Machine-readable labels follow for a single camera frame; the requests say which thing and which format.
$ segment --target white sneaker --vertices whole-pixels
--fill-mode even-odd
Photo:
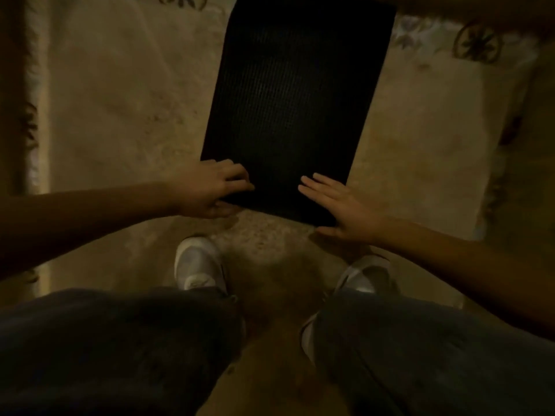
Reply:
[[[387,258],[379,255],[367,255],[343,272],[334,293],[343,287],[354,289],[358,292],[375,294],[384,288],[393,290],[396,288],[390,277],[391,263]],[[312,332],[314,320],[318,314],[314,314],[304,323],[300,330],[300,341],[302,351],[308,356],[310,362],[314,364],[314,339]]]
[[[225,294],[226,271],[218,247],[208,238],[184,239],[175,253],[174,277],[177,287],[189,290],[217,287]]]

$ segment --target leg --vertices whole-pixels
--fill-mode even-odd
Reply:
[[[378,270],[348,281],[313,328],[316,367],[338,385],[353,414],[524,415],[555,408],[553,343],[485,326],[452,308],[358,291],[360,276]]]
[[[242,343],[215,247],[186,239],[178,289],[65,291],[0,315],[0,414],[193,415]]]

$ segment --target textured black mat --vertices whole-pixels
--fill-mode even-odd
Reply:
[[[237,0],[201,156],[248,170],[256,191],[228,201],[333,224],[297,185],[347,181],[394,18],[371,0]]]

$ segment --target sneaker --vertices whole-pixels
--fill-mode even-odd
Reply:
[[[184,239],[175,253],[174,277],[181,290],[217,287],[227,294],[227,275],[218,247],[208,238]]]
[[[344,287],[354,289],[358,292],[375,294],[382,291],[392,291],[396,289],[390,277],[391,263],[387,258],[379,255],[367,255],[350,265],[343,272],[334,293]],[[314,314],[304,323],[300,330],[300,342],[302,351],[308,356],[310,362],[314,364],[314,340],[312,332],[314,330]]]

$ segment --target pant leg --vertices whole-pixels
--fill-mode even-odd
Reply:
[[[555,344],[453,308],[342,289],[314,349],[353,415],[555,412]]]
[[[239,356],[216,288],[57,292],[0,313],[0,414],[193,415]]]

